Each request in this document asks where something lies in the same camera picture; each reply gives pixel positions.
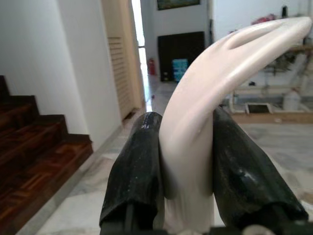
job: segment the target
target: louvered door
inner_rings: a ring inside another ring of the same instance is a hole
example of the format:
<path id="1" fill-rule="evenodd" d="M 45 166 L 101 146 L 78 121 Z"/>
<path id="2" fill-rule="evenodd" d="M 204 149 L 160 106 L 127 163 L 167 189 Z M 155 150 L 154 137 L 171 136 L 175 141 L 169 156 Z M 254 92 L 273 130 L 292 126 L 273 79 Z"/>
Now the louvered door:
<path id="1" fill-rule="evenodd" d="M 121 37 L 109 37 L 108 40 L 118 104 L 120 107 L 121 116 L 124 118 L 132 111 L 133 102 L 130 82 L 127 74 L 123 39 Z"/>

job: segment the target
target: white wall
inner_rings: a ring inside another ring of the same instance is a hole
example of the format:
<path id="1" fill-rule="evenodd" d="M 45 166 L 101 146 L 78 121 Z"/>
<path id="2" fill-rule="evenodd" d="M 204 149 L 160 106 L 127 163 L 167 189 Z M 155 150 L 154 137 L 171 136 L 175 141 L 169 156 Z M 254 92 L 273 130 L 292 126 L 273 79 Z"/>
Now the white wall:
<path id="1" fill-rule="evenodd" d="M 120 124 L 99 0 L 0 1 L 0 74 L 96 150 Z"/>
<path id="2" fill-rule="evenodd" d="M 93 146 L 120 125 L 102 7 L 98 0 L 58 0 L 78 90 Z"/>
<path id="3" fill-rule="evenodd" d="M 288 7 L 288 15 L 307 15 L 308 1 L 306 0 L 212 0 L 214 20 L 214 40 L 217 41 L 231 31 L 247 27 L 260 17 L 268 14 L 281 15 L 282 6 Z M 294 77 L 293 71 L 285 73 L 258 72 L 249 81 L 256 82 L 257 86 L 264 86 L 266 80 L 270 85 L 286 85 Z"/>
<path id="4" fill-rule="evenodd" d="M 0 74 L 11 93 L 34 94 L 41 114 L 65 114 L 70 132 L 87 134 L 56 2 L 0 1 L 0 32 Z"/>
<path id="5" fill-rule="evenodd" d="M 215 41 L 229 32 L 251 25 L 268 14 L 281 15 L 283 5 L 290 16 L 307 13 L 306 0 L 212 0 Z"/>
<path id="6" fill-rule="evenodd" d="M 157 10 L 156 0 L 141 0 L 141 14 L 146 41 L 147 59 L 157 61 L 157 37 L 170 34 L 205 32 L 208 42 L 208 1 L 201 0 L 200 5 Z"/>

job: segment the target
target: parquet stair tread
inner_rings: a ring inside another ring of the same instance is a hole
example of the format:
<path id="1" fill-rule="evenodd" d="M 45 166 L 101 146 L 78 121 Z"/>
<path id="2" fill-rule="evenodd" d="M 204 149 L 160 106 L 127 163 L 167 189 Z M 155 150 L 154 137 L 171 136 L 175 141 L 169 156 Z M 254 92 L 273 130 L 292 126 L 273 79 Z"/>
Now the parquet stair tread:
<path id="1" fill-rule="evenodd" d="M 0 231 L 14 234 L 92 153 L 91 141 L 63 140 L 0 190 Z"/>
<path id="2" fill-rule="evenodd" d="M 16 234 L 92 154 L 64 115 L 39 115 L 33 95 L 10 95 L 0 75 L 0 235 Z"/>

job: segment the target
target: white curved object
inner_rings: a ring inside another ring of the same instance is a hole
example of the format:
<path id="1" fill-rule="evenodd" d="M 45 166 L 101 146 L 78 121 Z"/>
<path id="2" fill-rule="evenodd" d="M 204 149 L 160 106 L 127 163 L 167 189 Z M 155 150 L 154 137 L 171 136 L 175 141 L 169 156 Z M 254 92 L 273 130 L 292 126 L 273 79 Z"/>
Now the white curved object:
<path id="1" fill-rule="evenodd" d="M 165 110 L 159 141 L 169 232 L 213 222 L 212 112 L 237 86 L 303 39 L 309 17 L 249 26 L 219 40 L 189 67 Z"/>

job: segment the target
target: doorway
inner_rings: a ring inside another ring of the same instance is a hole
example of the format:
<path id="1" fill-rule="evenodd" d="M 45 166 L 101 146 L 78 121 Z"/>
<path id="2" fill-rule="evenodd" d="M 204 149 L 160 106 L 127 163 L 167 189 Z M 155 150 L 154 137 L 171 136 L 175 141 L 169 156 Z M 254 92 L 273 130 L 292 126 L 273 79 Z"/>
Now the doorway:
<path id="1" fill-rule="evenodd" d="M 140 59 L 140 69 L 142 75 L 142 84 L 144 88 L 145 102 L 151 98 L 151 91 L 149 87 L 148 78 L 148 66 L 145 48 L 145 37 L 142 26 L 142 15 L 141 15 L 141 3 L 140 0 L 132 0 L 133 12 L 134 12 L 134 22 L 136 28 L 137 46 Z"/>

